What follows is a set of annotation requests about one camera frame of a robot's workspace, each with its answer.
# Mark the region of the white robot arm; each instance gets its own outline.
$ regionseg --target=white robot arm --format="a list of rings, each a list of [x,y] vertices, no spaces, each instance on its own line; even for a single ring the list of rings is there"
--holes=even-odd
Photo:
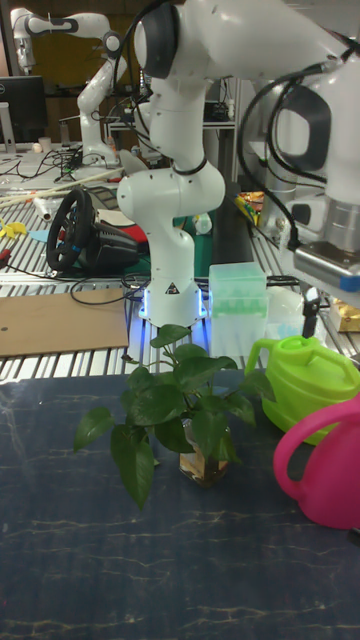
[[[181,7],[164,3],[143,17],[135,50],[153,77],[150,140],[172,159],[172,168],[123,180],[118,200],[149,237],[152,280],[143,315],[150,322],[189,326],[201,315],[193,242],[173,228],[172,219],[208,212],[224,197],[223,178],[206,162],[202,143],[209,79],[271,80],[317,65],[306,84],[331,113],[326,192],[333,201],[360,205],[360,121],[357,100],[348,97],[349,90],[360,91],[360,60],[352,56],[345,64],[346,49],[282,0],[186,0]],[[346,176],[342,166],[349,169]]]
[[[47,18],[20,8],[11,11],[11,25],[19,65],[26,74],[36,64],[31,38],[49,33],[67,33],[77,38],[99,38],[109,58],[116,58],[120,49],[120,37],[111,30],[109,20],[100,13],[77,13],[66,18]]]
[[[27,9],[14,9],[11,12],[11,23],[19,64],[26,74],[36,64],[32,53],[32,37],[60,32],[78,38],[99,38],[102,41],[108,60],[78,98],[83,164],[116,166],[119,161],[111,147],[102,141],[100,122],[94,113],[111,93],[115,63],[121,46],[121,38],[111,30],[107,17],[98,13],[78,13],[66,18],[51,18],[50,15],[42,18]],[[121,58],[117,66],[117,80],[120,80],[126,68],[126,62]]]

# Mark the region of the yellow object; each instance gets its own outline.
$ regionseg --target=yellow object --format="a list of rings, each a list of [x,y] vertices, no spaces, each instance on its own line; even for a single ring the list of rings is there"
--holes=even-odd
[[[355,309],[346,302],[335,298],[329,318],[339,333],[360,332],[360,309]]]
[[[257,224],[259,214],[255,211],[255,209],[252,208],[251,205],[249,205],[248,202],[246,202],[246,200],[244,200],[244,198],[242,198],[241,196],[237,196],[235,198],[235,204],[238,209],[240,209],[241,213],[246,216],[246,218],[251,220],[251,222],[253,222],[255,225]]]
[[[5,224],[2,218],[0,218],[0,222],[2,227],[0,231],[0,238],[7,236],[8,238],[14,239],[19,233],[24,235],[27,234],[26,227],[22,222],[10,222],[9,224]]]

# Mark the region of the black steering wheel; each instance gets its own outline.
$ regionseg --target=black steering wheel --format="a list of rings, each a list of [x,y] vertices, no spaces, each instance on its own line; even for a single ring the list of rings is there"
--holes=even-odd
[[[51,269],[65,271],[72,267],[89,242],[93,218],[87,191],[73,189],[65,196],[47,239],[46,259]]]

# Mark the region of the marbled surface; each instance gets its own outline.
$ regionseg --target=marbled surface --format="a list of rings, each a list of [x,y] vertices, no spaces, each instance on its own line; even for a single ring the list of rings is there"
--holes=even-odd
[[[0,387],[0,638],[360,638],[360,550],[282,493],[272,473],[281,433],[265,418],[257,429],[232,421],[244,465],[211,490],[159,447],[142,513],[108,435],[73,455],[88,409],[106,405],[120,421],[125,384]],[[310,451],[296,454],[297,474]]]

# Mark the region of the computer monitor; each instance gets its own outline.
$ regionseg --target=computer monitor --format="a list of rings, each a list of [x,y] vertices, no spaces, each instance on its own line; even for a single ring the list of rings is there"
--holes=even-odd
[[[15,142],[36,142],[48,125],[41,76],[0,78],[0,102],[8,102]]]

